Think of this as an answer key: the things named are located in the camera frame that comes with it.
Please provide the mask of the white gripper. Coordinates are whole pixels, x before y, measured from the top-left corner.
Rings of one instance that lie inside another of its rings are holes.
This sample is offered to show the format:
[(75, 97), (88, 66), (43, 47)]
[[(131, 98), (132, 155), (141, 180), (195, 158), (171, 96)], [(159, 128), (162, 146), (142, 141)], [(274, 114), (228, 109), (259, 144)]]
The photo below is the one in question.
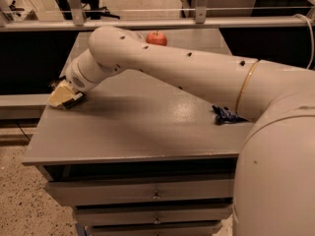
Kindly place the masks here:
[(62, 80), (48, 98), (48, 104), (59, 107), (70, 100), (78, 100), (83, 94), (97, 87), (103, 80), (113, 75), (113, 69), (96, 62), (87, 49), (68, 66), (66, 80)]

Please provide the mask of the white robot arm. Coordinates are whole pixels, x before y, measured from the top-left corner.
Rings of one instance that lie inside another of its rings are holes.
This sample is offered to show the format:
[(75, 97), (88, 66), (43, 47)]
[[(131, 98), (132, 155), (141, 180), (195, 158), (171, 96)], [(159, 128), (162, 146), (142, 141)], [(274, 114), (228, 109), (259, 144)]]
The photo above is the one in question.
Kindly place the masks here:
[(237, 159), (233, 236), (315, 236), (315, 72), (257, 59), (149, 44), (96, 29), (48, 99), (76, 100), (125, 70), (141, 71), (254, 126)]

